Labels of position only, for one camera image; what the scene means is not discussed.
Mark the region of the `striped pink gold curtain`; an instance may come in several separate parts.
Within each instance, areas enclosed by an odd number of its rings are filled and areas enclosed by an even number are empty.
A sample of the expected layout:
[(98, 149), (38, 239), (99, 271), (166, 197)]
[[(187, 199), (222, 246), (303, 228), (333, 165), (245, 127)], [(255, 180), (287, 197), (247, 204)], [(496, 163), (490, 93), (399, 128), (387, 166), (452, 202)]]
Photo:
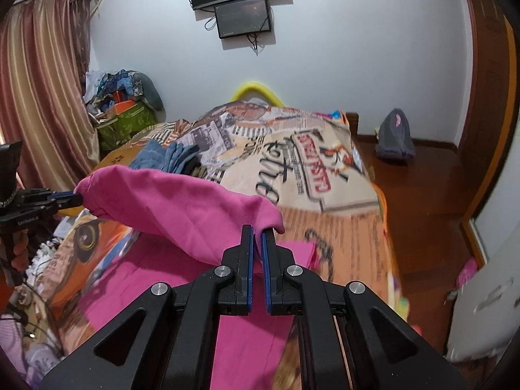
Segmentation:
[(1, 22), (1, 133), (27, 188), (68, 190), (98, 164), (83, 100), (92, 0), (27, 0)]

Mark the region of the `pile of clothes on basket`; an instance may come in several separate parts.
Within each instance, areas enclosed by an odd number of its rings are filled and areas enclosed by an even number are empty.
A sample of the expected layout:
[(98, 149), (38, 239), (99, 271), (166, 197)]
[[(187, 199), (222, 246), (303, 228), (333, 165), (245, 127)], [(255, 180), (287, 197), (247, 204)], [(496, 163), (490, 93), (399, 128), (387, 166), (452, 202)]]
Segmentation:
[(92, 71), (86, 75), (84, 103), (95, 111), (106, 112), (115, 104), (115, 94), (121, 93), (123, 101), (142, 102), (156, 113), (165, 111), (163, 101), (151, 78), (142, 72), (119, 70)]

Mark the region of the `small black wall monitor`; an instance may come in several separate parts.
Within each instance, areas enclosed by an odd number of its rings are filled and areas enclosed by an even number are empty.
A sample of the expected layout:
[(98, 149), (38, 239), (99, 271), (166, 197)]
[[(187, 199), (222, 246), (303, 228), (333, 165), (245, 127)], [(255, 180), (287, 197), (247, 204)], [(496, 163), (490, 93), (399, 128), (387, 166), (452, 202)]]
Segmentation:
[(237, 0), (216, 5), (215, 19), (219, 38), (271, 32), (271, 9), (268, 0)]

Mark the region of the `pink pants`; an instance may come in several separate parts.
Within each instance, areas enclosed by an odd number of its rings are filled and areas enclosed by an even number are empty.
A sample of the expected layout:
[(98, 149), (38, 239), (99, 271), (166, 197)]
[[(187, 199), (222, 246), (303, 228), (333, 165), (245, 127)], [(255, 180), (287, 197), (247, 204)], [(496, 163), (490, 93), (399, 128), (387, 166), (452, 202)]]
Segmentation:
[[(78, 303), (95, 330), (153, 284), (176, 287), (218, 266), (223, 252), (240, 243), (243, 226), (255, 233), (284, 230), (280, 211), (266, 198), (182, 174), (112, 165), (81, 180), (76, 191), (94, 216), (139, 233), (130, 252)], [(253, 291), (249, 315), (224, 316), (219, 322), (213, 389), (270, 389), (274, 384), (293, 317), (267, 313), (259, 264)]]

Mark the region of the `printed newspaper-pattern bedspread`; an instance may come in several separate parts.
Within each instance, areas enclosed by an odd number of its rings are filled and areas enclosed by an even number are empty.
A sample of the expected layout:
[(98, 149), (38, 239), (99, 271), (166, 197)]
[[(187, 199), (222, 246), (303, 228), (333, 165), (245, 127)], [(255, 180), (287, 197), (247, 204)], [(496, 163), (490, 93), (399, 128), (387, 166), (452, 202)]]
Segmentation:
[[(270, 200), (285, 225), (278, 242), (292, 250), (297, 263), (332, 283), (362, 280), (400, 316), (408, 316), (384, 193), (370, 180), (344, 115), (235, 101), (196, 123), (146, 128), (120, 148), (145, 147), (151, 140), (163, 147), (196, 144), (201, 166), (192, 177)], [(49, 306), (49, 331), (59, 335), (65, 354), (98, 331), (79, 309), (80, 299), (138, 237), (129, 226), (81, 214), (53, 256), (34, 270), (35, 304)]]

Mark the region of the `yellow foam pool noodle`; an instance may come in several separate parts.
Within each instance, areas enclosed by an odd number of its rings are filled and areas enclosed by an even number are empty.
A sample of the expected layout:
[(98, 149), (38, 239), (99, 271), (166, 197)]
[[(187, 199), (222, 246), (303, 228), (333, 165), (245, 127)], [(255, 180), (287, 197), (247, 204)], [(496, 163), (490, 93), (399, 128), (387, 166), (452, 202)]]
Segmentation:
[(234, 92), (231, 101), (244, 100), (249, 94), (258, 95), (264, 102), (274, 107), (283, 107), (285, 104), (267, 86), (258, 82), (246, 82)]

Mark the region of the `folded blue jeans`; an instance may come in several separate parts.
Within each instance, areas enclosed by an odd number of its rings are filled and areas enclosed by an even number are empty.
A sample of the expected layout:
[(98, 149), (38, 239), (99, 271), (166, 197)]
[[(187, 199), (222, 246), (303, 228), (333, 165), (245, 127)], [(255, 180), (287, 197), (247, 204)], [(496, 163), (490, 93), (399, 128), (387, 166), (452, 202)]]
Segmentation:
[(170, 174), (191, 175), (201, 166), (196, 144), (173, 142), (167, 147), (151, 140), (129, 165), (130, 169), (155, 169)]

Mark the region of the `grey backpack on floor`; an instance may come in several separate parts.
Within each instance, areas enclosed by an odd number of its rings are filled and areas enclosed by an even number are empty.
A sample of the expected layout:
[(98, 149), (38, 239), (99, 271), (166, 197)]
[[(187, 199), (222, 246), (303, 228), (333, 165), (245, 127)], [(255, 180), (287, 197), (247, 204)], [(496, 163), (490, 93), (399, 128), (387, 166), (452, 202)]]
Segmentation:
[(375, 153), (382, 159), (408, 160), (416, 155), (409, 122), (400, 108), (394, 108), (377, 132)]

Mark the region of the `green storage basket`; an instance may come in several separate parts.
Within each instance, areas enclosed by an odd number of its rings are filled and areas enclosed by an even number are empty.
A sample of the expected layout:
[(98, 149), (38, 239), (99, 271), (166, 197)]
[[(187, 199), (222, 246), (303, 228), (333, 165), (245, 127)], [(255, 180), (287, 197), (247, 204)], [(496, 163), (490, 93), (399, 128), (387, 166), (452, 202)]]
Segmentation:
[(98, 132), (99, 146), (104, 151), (115, 150), (129, 142), (137, 133), (156, 123), (151, 108), (143, 103), (137, 103), (95, 127)]

